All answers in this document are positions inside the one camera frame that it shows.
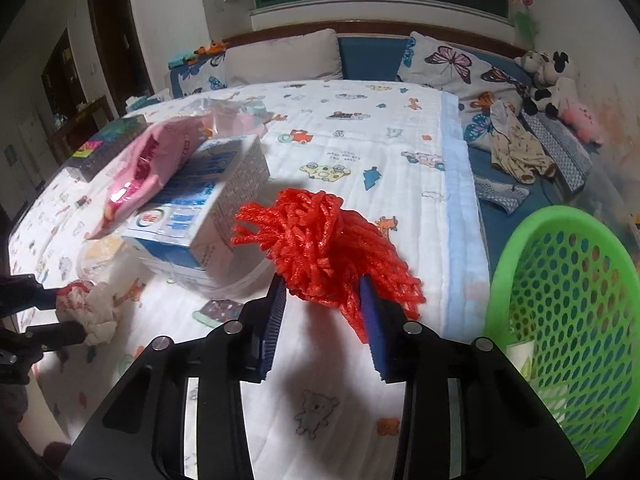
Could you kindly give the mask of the red plastic mesh bundle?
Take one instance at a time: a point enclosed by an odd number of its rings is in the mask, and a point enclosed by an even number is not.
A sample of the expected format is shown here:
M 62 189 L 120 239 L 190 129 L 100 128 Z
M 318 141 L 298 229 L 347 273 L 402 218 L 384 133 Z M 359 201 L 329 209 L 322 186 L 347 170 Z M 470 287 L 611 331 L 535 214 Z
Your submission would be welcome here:
M 285 188 L 270 206 L 242 205 L 231 243 L 255 244 L 305 301 L 340 311 L 361 342 L 367 341 L 360 308 L 360 280 L 367 276 L 384 300 L 396 302 L 407 318 L 419 318 L 426 301 L 422 282 L 395 246 L 344 200 L 324 191 Z

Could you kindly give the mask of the crumpled white red wrapper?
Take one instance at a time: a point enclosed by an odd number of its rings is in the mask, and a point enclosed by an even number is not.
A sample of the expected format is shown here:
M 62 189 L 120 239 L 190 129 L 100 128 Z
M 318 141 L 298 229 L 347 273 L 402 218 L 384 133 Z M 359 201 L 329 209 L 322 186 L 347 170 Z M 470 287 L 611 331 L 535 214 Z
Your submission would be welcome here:
M 114 289 L 107 283 L 73 281 L 56 292 L 55 313 L 60 322 L 79 323 L 88 346 L 107 344 L 118 326 L 114 297 Z

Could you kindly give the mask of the colourful marker pen case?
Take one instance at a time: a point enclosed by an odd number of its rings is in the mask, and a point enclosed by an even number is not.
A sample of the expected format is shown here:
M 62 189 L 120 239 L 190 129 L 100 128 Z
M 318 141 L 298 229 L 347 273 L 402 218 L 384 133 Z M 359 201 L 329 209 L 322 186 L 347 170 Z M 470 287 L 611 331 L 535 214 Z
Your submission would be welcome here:
M 74 179 L 90 182 L 107 164 L 146 129 L 143 115 L 109 122 L 74 151 L 64 168 Z

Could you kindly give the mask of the blue white milk carton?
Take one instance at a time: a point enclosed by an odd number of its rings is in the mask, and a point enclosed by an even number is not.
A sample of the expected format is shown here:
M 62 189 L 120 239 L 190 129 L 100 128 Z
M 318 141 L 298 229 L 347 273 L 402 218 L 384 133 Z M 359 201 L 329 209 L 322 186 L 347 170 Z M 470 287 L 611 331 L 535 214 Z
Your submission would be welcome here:
M 209 140 L 129 217 L 122 238 L 149 269 L 184 286 L 216 294 L 239 285 L 264 257 L 231 244 L 235 215 L 269 177 L 258 136 Z

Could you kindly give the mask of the pink snack bag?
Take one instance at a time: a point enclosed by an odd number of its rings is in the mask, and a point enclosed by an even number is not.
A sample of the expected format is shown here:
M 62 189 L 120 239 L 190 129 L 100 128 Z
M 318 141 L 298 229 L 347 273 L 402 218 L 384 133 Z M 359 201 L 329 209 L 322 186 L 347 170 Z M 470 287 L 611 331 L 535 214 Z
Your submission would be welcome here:
M 203 116 L 175 116 L 146 128 L 128 146 L 108 187 L 102 217 L 86 239 L 98 240 L 113 232 L 159 193 L 208 138 Z

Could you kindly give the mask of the clear plastic wrapper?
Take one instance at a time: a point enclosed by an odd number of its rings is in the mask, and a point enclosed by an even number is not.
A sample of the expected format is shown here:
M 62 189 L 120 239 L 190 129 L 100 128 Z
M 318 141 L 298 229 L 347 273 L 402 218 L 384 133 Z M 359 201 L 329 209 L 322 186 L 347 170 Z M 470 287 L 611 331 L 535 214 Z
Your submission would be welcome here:
M 198 98 L 178 111 L 178 116 L 200 118 L 210 138 L 263 136 L 274 114 L 262 101 L 215 100 Z

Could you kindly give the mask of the beige patterned cloth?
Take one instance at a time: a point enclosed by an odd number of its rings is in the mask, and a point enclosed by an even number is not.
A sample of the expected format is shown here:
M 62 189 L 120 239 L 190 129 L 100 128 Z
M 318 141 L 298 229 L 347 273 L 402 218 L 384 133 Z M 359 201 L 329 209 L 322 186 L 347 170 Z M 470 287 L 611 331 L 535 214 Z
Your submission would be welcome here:
M 524 128 L 510 105 L 503 101 L 491 105 L 491 165 L 525 185 L 537 176 L 552 178 L 555 163 L 537 138 Z

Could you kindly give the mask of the blue white patterned cloth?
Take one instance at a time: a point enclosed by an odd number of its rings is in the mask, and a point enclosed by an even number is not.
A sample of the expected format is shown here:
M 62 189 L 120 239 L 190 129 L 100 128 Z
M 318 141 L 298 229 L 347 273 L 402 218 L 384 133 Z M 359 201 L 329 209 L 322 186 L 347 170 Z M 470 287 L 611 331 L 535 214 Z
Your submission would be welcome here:
M 523 113 L 521 118 L 554 162 L 563 182 L 564 193 L 579 193 L 587 183 L 592 161 L 574 133 L 562 122 L 544 114 Z

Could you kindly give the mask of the left butterfly print pillow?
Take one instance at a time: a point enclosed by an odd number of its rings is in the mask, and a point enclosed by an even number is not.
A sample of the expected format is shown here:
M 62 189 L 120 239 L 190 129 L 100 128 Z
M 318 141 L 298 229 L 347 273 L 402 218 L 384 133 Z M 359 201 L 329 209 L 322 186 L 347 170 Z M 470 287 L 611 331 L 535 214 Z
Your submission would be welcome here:
M 227 88 L 226 54 L 206 55 L 193 64 L 182 64 L 169 71 L 171 95 L 175 99 Z

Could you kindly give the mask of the butterfly print pillow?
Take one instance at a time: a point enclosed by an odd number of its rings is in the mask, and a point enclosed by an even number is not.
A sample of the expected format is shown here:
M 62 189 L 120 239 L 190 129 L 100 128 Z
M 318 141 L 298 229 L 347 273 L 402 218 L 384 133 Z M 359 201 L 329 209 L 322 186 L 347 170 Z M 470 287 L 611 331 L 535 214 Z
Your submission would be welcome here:
M 517 113 L 529 89 L 504 68 L 418 32 L 409 36 L 397 79 L 456 96 L 463 139 L 485 152 L 494 132 L 491 107 L 501 101 Z
M 226 54 L 206 55 L 193 64 L 182 64 L 169 71 L 171 95 L 175 99 L 227 88 Z

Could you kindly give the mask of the pink plush toy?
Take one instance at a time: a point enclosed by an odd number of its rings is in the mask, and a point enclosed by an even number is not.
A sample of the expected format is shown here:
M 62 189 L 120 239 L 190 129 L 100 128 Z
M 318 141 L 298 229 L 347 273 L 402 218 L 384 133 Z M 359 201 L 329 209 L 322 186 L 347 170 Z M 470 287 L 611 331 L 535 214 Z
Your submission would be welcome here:
M 604 143 L 603 130 L 596 115 L 581 102 L 575 99 L 562 99 L 559 116 L 582 143 L 597 145 Z

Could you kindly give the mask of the orange toy on headboard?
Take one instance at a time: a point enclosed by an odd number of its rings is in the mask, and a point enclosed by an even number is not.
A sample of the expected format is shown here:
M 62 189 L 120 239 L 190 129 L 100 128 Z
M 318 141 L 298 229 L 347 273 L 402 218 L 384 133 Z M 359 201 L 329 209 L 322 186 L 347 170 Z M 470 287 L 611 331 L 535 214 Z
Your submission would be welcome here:
M 197 56 L 217 55 L 224 53 L 224 51 L 227 50 L 227 47 L 228 44 L 223 41 L 212 41 L 208 46 L 198 47 L 193 51 L 193 54 Z

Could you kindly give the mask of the right butterfly print pillow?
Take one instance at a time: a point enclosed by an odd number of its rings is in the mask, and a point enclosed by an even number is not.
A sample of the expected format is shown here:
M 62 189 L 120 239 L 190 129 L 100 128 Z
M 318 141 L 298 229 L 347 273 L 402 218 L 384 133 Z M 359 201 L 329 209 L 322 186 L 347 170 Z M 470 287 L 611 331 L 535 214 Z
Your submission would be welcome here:
M 494 132 L 491 107 L 501 101 L 517 113 L 529 89 L 504 68 L 418 32 L 409 36 L 397 79 L 456 96 L 463 139 L 485 152 Z

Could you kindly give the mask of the blue cushion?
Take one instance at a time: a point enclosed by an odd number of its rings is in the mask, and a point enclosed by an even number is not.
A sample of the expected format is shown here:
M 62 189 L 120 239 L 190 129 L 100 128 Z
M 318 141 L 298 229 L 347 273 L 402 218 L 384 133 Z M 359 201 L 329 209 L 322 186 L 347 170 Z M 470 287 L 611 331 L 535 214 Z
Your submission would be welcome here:
M 343 78 L 395 81 L 405 53 L 406 37 L 340 37 Z

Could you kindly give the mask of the beige pillow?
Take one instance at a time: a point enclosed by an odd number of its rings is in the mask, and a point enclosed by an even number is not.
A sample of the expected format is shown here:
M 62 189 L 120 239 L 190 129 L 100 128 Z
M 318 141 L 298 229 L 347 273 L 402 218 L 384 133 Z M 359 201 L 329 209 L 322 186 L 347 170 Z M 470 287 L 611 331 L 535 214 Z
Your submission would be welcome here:
M 340 80 L 343 67 L 337 34 L 326 28 L 233 47 L 224 58 L 224 76 L 229 88 L 266 82 Z

